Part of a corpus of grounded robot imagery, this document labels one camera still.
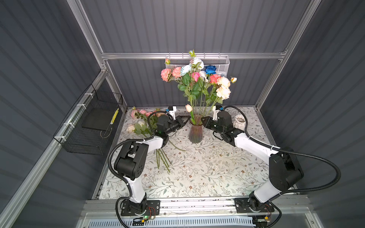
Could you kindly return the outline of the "pink tulip bud stem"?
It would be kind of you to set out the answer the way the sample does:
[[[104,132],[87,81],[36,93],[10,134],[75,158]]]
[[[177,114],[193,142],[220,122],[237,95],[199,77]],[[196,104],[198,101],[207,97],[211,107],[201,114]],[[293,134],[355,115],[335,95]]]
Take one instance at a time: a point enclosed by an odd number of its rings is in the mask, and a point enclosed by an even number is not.
[[[190,120],[191,120],[192,124],[193,124],[193,125],[196,125],[196,120],[195,120],[195,116],[194,116],[194,112],[193,112],[193,107],[192,107],[190,104],[187,104],[187,105],[185,106],[185,108],[186,108],[186,111],[187,111],[187,112],[190,114],[190,116],[191,116]]]

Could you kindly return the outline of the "pink glass vase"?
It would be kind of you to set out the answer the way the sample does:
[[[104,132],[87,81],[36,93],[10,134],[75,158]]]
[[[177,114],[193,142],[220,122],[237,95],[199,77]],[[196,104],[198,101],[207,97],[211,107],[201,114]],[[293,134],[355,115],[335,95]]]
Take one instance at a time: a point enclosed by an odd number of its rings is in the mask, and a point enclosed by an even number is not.
[[[196,144],[200,143],[203,139],[202,116],[194,115],[194,119],[196,124],[193,124],[192,120],[190,120],[191,130],[189,133],[189,140],[191,143]]]

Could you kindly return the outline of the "white ribbed ceramic vase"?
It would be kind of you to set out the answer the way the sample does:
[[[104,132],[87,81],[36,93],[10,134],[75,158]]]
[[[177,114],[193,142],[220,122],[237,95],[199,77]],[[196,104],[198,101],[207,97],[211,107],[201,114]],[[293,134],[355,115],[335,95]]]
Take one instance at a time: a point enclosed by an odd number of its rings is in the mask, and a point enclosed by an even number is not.
[[[240,129],[242,131],[245,130],[246,120],[242,114],[236,115],[233,122],[233,127]]]

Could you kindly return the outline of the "cream rose stem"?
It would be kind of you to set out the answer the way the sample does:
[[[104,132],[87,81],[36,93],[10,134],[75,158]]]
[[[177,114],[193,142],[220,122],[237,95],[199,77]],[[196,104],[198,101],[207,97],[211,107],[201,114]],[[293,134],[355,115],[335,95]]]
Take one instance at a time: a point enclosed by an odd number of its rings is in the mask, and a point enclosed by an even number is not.
[[[228,87],[222,85],[213,85],[212,89],[205,97],[203,116],[207,116],[217,104],[223,104],[224,100],[230,98],[230,94],[231,90]]]

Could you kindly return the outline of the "cream pink rose spray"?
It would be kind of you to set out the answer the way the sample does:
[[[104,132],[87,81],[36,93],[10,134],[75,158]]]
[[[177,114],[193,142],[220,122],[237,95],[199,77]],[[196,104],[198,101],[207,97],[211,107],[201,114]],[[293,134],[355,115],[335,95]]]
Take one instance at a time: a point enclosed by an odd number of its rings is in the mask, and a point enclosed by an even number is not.
[[[230,89],[231,84],[237,82],[237,78],[227,78],[217,74],[217,85],[218,86],[225,86]]]

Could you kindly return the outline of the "bunch of artificial flowers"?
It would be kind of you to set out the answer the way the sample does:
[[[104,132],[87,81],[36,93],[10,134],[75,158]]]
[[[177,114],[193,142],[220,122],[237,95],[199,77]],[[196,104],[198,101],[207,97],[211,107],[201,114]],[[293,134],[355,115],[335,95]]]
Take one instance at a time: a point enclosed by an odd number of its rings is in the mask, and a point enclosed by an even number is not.
[[[134,122],[128,125],[126,131],[129,134],[140,135],[145,138],[147,138],[148,136],[152,136],[153,131],[150,129],[147,119],[150,115],[152,115],[153,112],[149,112],[144,109],[137,109],[137,108],[133,107],[131,109],[131,118],[134,119]],[[164,115],[163,113],[157,113],[157,114],[154,114],[151,116],[150,124],[151,124],[153,130],[156,130],[156,124],[158,121],[158,117],[163,116],[163,115]],[[166,150],[164,150],[163,148],[156,149],[153,152],[151,152],[151,155],[148,155],[147,157],[152,158],[152,155],[154,155],[156,157],[157,169],[160,169],[161,167],[163,167],[167,171],[167,173],[170,174],[171,168],[172,168],[172,162],[170,161],[170,159],[166,153]]]

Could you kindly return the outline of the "hot pink rose stem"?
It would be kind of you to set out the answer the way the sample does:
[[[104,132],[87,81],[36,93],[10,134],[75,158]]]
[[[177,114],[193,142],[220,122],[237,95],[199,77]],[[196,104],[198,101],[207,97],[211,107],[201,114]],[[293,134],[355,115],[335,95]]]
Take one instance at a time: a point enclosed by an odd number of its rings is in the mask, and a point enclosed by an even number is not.
[[[197,114],[196,108],[198,105],[198,98],[201,96],[201,83],[200,83],[200,74],[198,72],[194,72],[191,74],[191,83],[189,85],[189,102],[192,106],[192,112]]]

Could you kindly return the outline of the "pink carnation stem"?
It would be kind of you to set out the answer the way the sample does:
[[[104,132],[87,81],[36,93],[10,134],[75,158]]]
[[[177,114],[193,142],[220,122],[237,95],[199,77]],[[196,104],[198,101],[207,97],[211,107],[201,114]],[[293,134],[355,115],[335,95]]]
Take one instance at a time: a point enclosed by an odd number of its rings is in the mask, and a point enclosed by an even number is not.
[[[184,66],[173,66],[171,60],[165,59],[165,68],[161,71],[161,78],[165,82],[175,81],[178,84],[178,89],[181,86],[181,68]]]

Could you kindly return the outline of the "blue artificial rose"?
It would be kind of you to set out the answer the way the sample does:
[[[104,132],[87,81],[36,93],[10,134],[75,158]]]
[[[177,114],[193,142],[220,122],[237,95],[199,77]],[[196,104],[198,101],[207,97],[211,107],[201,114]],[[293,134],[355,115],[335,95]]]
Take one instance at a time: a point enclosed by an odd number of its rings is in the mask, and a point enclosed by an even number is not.
[[[217,88],[216,67],[212,65],[207,66],[205,68],[205,73],[206,73],[205,90],[209,92],[209,95],[206,95],[205,98],[206,107],[204,112],[206,113],[207,108],[211,106],[216,100],[216,88]]]

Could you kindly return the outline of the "white rose stem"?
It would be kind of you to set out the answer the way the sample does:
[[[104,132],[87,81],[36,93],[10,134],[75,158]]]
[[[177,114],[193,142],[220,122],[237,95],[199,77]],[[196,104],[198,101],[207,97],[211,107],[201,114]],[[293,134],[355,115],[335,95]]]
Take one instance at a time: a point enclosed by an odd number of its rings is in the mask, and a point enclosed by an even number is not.
[[[198,72],[199,73],[204,68],[203,61],[201,59],[199,59],[199,58],[196,57],[196,54],[195,54],[194,50],[190,51],[189,54],[192,57],[192,60],[190,62],[190,65],[192,66],[192,73],[194,73],[194,72]],[[197,105],[197,108],[196,108],[197,114],[194,114],[194,115],[200,115],[199,114],[199,111],[200,111],[200,108],[199,108],[200,98],[201,97],[199,97],[198,100],[197,100],[198,101],[198,105]]]

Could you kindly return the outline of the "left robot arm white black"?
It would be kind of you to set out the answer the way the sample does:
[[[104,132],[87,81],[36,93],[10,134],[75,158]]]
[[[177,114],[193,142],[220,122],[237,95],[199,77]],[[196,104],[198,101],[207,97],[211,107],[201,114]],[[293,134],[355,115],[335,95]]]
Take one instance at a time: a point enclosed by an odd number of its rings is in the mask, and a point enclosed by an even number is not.
[[[108,154],[107,165],[110,172],[127,186],[129,196],[123,197],[129,207],[137,214],[147,208],[147,195],[142,187],[140,176],[144,170],[148,153],[166,146],[169,134],[184,127],[189,121],[182,116],[173,116],[170,111],[161,111],[156,129],[149,123],[152,135],[145,139],[127,139],[117,144]]]

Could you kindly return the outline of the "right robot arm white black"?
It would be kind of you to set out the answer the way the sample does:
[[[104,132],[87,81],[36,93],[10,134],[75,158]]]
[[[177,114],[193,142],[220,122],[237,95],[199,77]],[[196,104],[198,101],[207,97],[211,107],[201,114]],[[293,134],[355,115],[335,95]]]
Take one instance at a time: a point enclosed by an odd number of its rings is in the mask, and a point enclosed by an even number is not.
[[[227,111],[219,110],[214,117],[204,117],[203,126],[218,133],[219,139],[255,155],[269,166],[269,179],[249,195],[253,212],[289,190],[304,177],[304,172],[293,154],[279,152],[279,147],[267,145],[248,136],[246,130],[235,128]]]

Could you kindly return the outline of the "floral patterned table mat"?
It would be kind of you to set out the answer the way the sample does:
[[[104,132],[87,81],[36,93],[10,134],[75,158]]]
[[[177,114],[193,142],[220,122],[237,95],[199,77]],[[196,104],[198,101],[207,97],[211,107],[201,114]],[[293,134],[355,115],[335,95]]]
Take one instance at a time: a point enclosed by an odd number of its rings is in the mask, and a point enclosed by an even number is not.
[[[269,177],[269,167],[249,152],[232,147],[203,130],[198,144],[189,141],[191,126],[171,135],[162,156],[147,156],[141,175],[149,198],[248,195]]]

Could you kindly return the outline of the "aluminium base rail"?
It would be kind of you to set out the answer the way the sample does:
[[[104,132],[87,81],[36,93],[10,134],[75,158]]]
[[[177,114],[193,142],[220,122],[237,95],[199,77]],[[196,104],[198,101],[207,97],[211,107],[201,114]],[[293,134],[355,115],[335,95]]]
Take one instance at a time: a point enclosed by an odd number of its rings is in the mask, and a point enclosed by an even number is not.
[[[171,216],[219,216],[237,213],[236,196],[201,198],[162,198],[160,217]],[[80,215],[82,219],[115,219],[116,199],[87,200]]]

